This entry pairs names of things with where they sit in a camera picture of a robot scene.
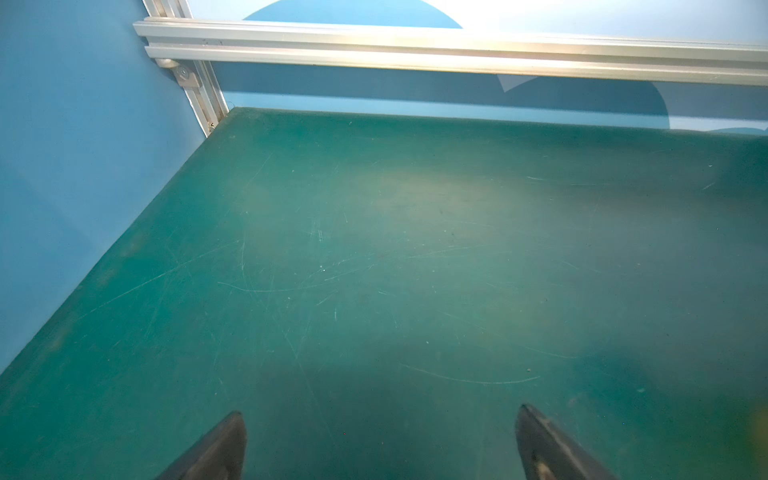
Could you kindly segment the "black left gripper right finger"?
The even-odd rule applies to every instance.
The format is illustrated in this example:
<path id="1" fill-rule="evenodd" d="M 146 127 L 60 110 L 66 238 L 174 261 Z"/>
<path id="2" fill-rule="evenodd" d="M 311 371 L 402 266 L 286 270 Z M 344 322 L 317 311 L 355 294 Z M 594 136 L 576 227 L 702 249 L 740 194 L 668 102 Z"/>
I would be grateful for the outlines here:
<path id="1" fill-rule="evenodd" d="M 515 436 L 528 480 L 617 479 L 597 458 L 531 404 L 524 403 L 519 407 Z"/>

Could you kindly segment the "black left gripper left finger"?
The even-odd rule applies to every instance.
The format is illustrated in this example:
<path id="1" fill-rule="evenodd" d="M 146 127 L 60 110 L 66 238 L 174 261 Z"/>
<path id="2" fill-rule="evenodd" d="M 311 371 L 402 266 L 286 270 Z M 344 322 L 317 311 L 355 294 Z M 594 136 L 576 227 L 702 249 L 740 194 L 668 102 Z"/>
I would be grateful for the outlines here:
<path id="1" fill-rule="evenodd" d="M 241 479 L 247 445 L 242 414 L 230 412 L 173 461 L 157 479 Z"/>

